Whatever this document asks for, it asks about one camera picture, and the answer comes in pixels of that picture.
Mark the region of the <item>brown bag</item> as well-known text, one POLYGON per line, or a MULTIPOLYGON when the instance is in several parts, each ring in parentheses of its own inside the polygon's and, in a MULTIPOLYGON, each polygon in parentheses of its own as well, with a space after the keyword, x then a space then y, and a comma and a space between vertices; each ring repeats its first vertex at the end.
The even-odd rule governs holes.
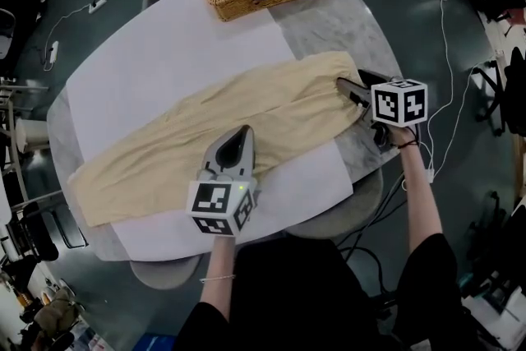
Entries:
POLYGON ((62 284, 51 302, 37 312, 34 322, 38 329, 31 351, 44 351, 56 338, 70 330, 81 310, 75 296, 67 284, 62 284))

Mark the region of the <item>beige trousers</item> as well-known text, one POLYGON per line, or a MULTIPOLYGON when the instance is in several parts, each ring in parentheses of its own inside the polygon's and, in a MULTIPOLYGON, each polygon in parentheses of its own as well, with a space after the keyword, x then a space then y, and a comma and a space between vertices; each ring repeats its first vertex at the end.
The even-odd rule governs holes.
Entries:
POLYGON ((360 81, 346 52, 255 67, 177 102, 70 177, 90 227, 181 210, 206 149, 227 131, 254 131, 257 178, 334 139, 359 118, 336 86, 360 81))

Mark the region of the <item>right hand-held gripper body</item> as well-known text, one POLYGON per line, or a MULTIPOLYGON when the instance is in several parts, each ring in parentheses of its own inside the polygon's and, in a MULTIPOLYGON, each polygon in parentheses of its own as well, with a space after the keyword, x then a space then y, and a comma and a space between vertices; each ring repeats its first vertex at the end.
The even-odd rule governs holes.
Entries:
POLYGON ((416 127, 428 119, 427 84, 412 79, 371 86, 371 129, 380 151, 391 148, 389 126, 416 127))

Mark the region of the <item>person's right forearm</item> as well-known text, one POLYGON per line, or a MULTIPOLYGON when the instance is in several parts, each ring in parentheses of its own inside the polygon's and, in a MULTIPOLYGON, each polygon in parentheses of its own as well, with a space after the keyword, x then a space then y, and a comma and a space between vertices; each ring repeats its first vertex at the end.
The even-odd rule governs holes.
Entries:
POLYGON ((408 245, 414 252, 425 240, 443 233, 439 211, 415 135, 408 128, 389 126, 399 149, 408 201, 408 245))

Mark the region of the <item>person's black top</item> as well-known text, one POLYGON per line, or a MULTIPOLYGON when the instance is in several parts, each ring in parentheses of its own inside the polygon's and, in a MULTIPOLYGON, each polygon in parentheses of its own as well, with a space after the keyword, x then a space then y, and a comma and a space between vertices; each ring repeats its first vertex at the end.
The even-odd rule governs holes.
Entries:
POLYGON ((383 334, 373 301, 330 240, 278 238, 242 247, 230 313, 197 303, 173 351, 483 351, 456 284, 444 235, 408 257, 395 292, 396 318, 383 334))

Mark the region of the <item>white paper sheet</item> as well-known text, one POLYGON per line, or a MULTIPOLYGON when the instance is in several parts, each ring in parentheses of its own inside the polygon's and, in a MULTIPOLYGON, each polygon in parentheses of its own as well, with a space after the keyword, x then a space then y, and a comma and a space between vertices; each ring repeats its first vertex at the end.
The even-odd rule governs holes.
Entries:
MULTIPOLYGON (((232 76, 318 53, 350 55, 343 35, 348 15, 348 6, 338 0, 296 0, 224 22, 206 0, 158 1, 101 44, 67 80, 83 164, 180 100, 232 76)), ((335 138, 262 178, 254 174, 255 163, 246 178, 257 180, 260 195, 237 236, 241 242, 310 219, 352 194, 335 138)), ((212 247, 214 235, 197 229, 186 214, 187 201, 181 210, 90 227, 70 190, 82 230, 105 261, 171 261, 212 247)))

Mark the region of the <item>person's left forearm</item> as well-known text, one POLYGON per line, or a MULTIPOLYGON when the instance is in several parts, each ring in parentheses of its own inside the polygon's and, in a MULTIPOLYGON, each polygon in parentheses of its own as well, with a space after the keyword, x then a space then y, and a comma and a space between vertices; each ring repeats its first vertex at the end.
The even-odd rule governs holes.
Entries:
POLYGON ((234 280, 235 238, 215 237, 205 278, 201 302, 217 309, 228 321, 234 280))

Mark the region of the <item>orange garment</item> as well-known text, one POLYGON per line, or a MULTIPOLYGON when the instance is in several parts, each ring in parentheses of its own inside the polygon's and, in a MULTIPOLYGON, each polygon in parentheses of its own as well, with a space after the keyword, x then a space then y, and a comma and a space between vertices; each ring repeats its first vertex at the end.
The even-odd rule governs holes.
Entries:
POLYGON ((505 20, 511 27, 526 26, 526 7, 508 9, 505 13, 505 20))

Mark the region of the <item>white trash bin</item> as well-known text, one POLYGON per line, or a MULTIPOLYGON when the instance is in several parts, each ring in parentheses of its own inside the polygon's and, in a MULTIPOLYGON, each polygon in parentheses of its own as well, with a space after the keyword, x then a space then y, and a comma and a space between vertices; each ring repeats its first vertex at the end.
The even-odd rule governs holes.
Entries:
POLYGON ((18 118, 15 133, 16 146, 20 153, 48 148, 48 126, 45 121, 18 118))

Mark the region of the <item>black metal-frame chair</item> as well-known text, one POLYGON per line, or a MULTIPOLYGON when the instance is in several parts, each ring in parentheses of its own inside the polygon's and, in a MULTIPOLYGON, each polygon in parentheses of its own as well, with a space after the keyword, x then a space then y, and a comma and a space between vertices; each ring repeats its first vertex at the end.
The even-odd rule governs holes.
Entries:
POLYGON ((76 228, 80 241, 74 243, 67 232, 66 225, 58 213, 58 206, 41 206, 36 202, 22 211, 21 226, 30 241, 30 247, 40 261, 56 261, 59 248, 55 237, 59 237, 67 250, 87 247, 89 243, 79 228, 76 228))

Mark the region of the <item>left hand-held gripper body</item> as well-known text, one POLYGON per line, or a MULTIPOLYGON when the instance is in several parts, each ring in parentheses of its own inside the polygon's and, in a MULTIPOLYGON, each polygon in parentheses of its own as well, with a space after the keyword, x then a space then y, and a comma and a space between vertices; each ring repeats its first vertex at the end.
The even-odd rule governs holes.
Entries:
POLYGON ((190 182, 186 214, 208 235, 237 237, 256 208, 254 178, 235 178, 202 169, 190 182))

